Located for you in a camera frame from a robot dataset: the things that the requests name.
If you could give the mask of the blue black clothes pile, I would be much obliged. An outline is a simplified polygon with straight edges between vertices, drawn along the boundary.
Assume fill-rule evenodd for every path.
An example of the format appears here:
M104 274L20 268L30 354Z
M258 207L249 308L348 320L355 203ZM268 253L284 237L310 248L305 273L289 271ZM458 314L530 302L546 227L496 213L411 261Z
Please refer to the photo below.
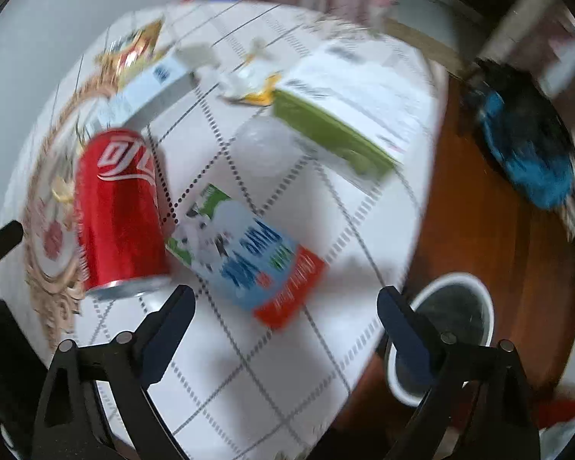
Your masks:
M533 205L554 210L573 186L575 145L560 114L532 74L478 58L466 102L484 153Z

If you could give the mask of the white round plastic lid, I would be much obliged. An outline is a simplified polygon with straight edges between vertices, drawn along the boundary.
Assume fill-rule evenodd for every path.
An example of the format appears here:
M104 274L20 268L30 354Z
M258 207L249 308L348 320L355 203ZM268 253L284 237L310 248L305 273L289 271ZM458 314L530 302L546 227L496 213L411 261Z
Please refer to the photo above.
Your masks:
M252 117L235 133L230 155L252 177L279 177L302 157L292 129L271 115Z

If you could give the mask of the white round trash bin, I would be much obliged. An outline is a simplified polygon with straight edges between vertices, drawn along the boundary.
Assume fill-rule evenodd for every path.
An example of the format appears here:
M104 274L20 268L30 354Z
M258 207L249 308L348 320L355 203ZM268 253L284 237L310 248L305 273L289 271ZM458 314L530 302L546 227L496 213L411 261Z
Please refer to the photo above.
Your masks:
M485 284L473 274L453 272L436 278L410 302L440 333L451 332L461 343L490 346L495 332L495 309ZM387 384L402 404L416 408L427 387L412 377L391 341L385 344Z

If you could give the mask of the green white medicine box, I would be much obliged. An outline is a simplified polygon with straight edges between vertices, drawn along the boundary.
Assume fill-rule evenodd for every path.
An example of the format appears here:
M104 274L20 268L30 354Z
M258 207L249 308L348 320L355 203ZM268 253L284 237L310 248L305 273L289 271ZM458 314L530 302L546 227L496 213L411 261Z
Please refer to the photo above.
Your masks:
M435 113L429 75L340 41L299 60L274 88L273 115L303 151L365 193L405 162Z

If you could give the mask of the white checked floral tablecloth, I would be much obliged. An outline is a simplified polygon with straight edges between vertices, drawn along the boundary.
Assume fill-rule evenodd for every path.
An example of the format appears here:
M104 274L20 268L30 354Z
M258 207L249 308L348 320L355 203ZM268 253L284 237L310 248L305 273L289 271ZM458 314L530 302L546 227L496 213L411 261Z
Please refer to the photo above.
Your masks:
M150 395L171 433L193 459L300 459L340 412L377 347L376 299L401 286L426 211L449 75L421 51L391 36L289 5L209 1L128 13L98 35L48 98L22 148L2 220L19 219L22 245L0 266L4 298L37 356L49 361L65 337L109 341L138 325L165 294L98 301L77 280L76 239L51 194L64 173L64 146L100 104L97 55L129 32L162 20L161 45L204 44L220 67L244 67L264 45L283 70L346 51L385 74L379 99L390 123L412 130L405 160L378 183L356 186L318 157L286 155L271 169L241 156L244 123L261 107L220 96L211 71L144 129L158 177L159 212L170 242L205 225L203 259L228 253L231 286L267 284L295 256L273 240L295 241L323 260L319 283L286 327L271 329L203 278L203 263L170 261L174 278L196 295L193 322L168 374Z

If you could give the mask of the white blue slim box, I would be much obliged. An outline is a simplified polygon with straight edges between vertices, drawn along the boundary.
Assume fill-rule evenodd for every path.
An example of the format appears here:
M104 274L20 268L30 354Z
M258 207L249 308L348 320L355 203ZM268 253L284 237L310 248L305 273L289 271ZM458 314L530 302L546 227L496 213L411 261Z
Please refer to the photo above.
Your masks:
M93 132L125 128L140 132L195 87L194 71L176 52L146 67L96 110Z

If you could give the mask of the colourful snack wrapper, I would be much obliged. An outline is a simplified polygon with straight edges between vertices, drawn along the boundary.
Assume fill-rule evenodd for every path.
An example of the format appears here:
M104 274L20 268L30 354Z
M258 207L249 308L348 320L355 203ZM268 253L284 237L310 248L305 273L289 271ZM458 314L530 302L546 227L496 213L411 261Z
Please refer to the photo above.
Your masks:
M156 19L112 42L95 57L102 73L118 88L127 85L156 59L156 42L163 25L163 19Z

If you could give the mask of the blue white milk carton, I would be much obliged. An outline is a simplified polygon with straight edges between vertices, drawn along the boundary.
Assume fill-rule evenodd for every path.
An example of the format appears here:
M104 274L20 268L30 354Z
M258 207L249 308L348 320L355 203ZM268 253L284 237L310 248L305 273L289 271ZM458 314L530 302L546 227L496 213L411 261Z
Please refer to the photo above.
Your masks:
M326 268L318 255L212 184L178 218L166 248L273 330L296 315Z

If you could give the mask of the white yellow wrapper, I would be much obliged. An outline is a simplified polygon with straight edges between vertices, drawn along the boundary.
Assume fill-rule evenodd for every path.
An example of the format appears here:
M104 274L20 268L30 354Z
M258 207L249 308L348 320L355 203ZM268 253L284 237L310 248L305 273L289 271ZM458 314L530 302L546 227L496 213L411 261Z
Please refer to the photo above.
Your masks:
M267 50L267 43L254 38L241 66L229 72L216 61L200 67L196 75L198 79L209 78L216 83L220 97L227 102L268 107L274 102L282 69Z

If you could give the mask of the red cola can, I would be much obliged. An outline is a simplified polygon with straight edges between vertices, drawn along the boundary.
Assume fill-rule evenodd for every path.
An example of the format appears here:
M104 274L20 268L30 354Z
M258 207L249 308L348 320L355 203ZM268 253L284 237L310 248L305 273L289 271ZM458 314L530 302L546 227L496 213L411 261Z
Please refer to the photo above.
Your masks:
M156 167L139 133L108 129L90 139L77 163L74 217L88 296L133 297L169 283Z

